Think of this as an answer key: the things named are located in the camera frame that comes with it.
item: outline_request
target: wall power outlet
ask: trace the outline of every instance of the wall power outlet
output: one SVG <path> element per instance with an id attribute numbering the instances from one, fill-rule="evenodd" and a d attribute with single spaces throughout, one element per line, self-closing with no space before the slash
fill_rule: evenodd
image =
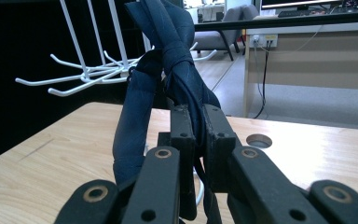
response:
<path id="1" fill-rule="evenodd" d="M 276 48 L 278 44 L 278 35 L 251 35 L 250 39 L 250 48 L 265 48 L 267 46 L 267 41 L 272 41 L 271 47 Z"/>

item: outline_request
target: black cord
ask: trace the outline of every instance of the black cord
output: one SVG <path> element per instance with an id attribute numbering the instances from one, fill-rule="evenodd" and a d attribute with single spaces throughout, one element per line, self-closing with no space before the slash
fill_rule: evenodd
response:
<path id="1" fill-rule="evenodd" d="M 266 76 L 267 76 L 267 61 L 269 60 L 269 50 L 271 49 L 272 40 L 267 41 L 267 48 L 266 48 L 266 63 L 264 64 L 264 76 L 263 76 L 263 93 L 262 93 L 262 99 L 263 104 L 261 105 L 260 111 L 258 114 L 254 117 L 254 119 L 257 119 L 258 116 L 263 112 L 264 106 L 266 105 Z"/>

